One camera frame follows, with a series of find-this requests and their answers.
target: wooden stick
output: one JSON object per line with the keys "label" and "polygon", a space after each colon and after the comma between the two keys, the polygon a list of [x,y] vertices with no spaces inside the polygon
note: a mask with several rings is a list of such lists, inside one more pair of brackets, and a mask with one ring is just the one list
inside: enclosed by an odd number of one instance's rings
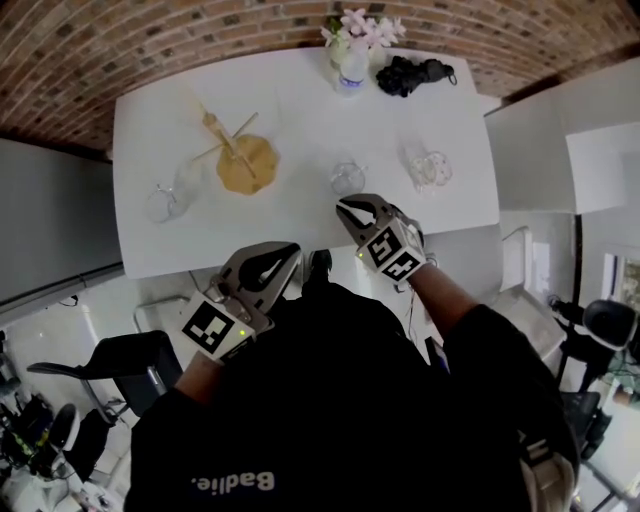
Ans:
{"label": "wooden stick", "polygon": [[240,157],[242,159],[242,162],[244,163],[245,167],[249,171],[249,174],[251,174],[251,177],[254,180],[258,179],[258,177],[256,176],[256,173],[253,171],[253,168],[251,167],[251,164],[249,163],[249,160],[247,159],[245,154],[242,151],[240,151],[240,148],[238,148],[238,144],[227,133],[227,130],[225,130],[224,126],[218,120],[218,118],[214,114],[212,114],[211,112],[207,112],[207,114],[202,119],[202,123],[207,127],[207,129],[214,136],[216,136],[218,139],[223,141],[227,146],[229,146],[229,149],[231,149],[231,152],[236,157]]}
{"label": "wooden stick", "polygon": [[[236,133],[233,134],[233,138],[237,138],[239,137],[242,132],[247,128],[247,126],[249,126],[251,123],[253,123],[253,121],[256,119],[256,117],[258,117],[258,113],[255,112],[240,128],[238,128],[238,130],[236,131]],[[195,162],[196,160],[200,160],[201,158],[204,158],[206,156],[209,156],[211,153],[213,153],[214,151],[217,151],[218,149],[220,149],[222,146],[224,146],[225,144],[218,144],[217,146],[211,148],[211,149],[207,149],[204,153],[199,154],[198,156],[196,156],[195,158],[193,158],[193,160],[191,160],[192,162]]]}

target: black jacket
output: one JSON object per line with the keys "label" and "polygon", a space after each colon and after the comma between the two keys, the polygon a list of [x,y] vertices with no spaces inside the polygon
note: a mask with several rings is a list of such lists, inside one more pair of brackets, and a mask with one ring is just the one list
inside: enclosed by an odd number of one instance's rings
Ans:
{"label": "black jacket", "polygon": [[551,373],[488,308],[445,340],[445,376],[389,310],[340,287],[276,317],[230,364],[214,407],[173,390],[143,416],[127,512],[529,510],[521,433],[547,439],[577,474]]}

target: sleeve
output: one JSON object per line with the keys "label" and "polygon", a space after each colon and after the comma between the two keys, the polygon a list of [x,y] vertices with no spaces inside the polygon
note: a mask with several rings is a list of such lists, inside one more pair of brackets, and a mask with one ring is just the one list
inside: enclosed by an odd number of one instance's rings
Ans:
{"label": "sleeve", "polygon": [[135,425],[131,437],[131,487],[125,512],[167,505],[176,475],[188,467],[192,439],[208,415],[207,409],[176,389],[158,398]]}
{"label": "sleeve", "polygon": [[580,460],[560,392],[524,334],[495,311],[477,306],[449,333],[444,350],[454,387],[476,395],[468,400],[469,413],[477,415],[472,424],[483,436],[484,455],[496,462],[503,458],[502,467],[513,469],[505,471],[505,479],[517,474],[523,485],[515,468],[527,461],[522,446],[532,441],[548,447],[549,456],[563,457],[577,479]]}

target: wall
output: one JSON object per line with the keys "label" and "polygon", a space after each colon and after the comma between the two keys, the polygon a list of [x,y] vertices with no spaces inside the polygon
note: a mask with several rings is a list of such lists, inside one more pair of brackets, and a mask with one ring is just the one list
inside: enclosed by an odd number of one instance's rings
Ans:
{"label": "wall", "polygon": [[485,117],[501,210],[572,212],[571,161],[549,91]]}
{"label": "wall", "polygon": [[640,125],[628,128],[640,122],[638,90],[640,58],[489,114],[500,208],[585,213],[623,204],[618,153],[640,142]]}
{"label": "wall", "polygon": [[403,46],[468,59],[479,92],[498,97],[610,65],[640,41],[625,0],[6,0],[0,133],[108,149],[121,94],[207,62],[322,45],[327,16],[358,7],[401,16]]}
{"label": "wall", "polygon": [[[622,132],[629,130],[629,126],[567,135],[576,213],[625,205],[627,194],[618,140]],[[633,126],[640,141],[640,123]]]}
{"label": "wall", "polygon": [[578,78],[555,90],[565,133],[638,122],[640,58]]}
{"label": "wall", "polygon": [[[636,130],[625,133],[633,135]],[[627,205],[587,213],[583,223],[583,263],[580,302],[601,298],[604,255],[617,253],[640,259],[640,134],[621,137],[620,158],[627,193]]]}
{"label": "wall", "polygon": [[111,165],[0,140],[0,302],[122,261]]}

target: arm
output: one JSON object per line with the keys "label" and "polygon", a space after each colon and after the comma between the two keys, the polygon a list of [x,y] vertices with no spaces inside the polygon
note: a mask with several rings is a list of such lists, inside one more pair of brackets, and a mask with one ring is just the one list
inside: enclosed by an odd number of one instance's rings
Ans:
{"label": "arm", "polygon": [[224,367],[200,352],[191,360],[174,389],[156,400],[133,428],[131,488],[125,512],[174,505],[175,489],[191,467],[192,440],[207,439],[211,431],[207,405],[220,388]]}
{"label": "arm", "polygon": [[176,382],[176,389],[199,404],[209,405],[220,388],[223,369],[198,351]]}
{"label": "arm", "polygon": [[409,284],[420,297],[442,336],[447,336],[478,305],[467,292],[432,265],[422,265],[409,277]]}
{"label": "arm", "polygon": [[[500,468],[502,474],[493,476],[503,489],[521,488],[527,472],[520,461],[534,467],[541,460],[528,460],[522,446],[539,440],[549,455],[561,455],[577,475],[579,455],[560,393],[526,336],[435,267],[423,265],[409,283],[445,340],[453,386],[461,395],[474,397],[465,400],[464,407],[472,435],[482,440],[475,455]],[[554,488],[565,493],[575,485],[565,473],[556,481]]]}

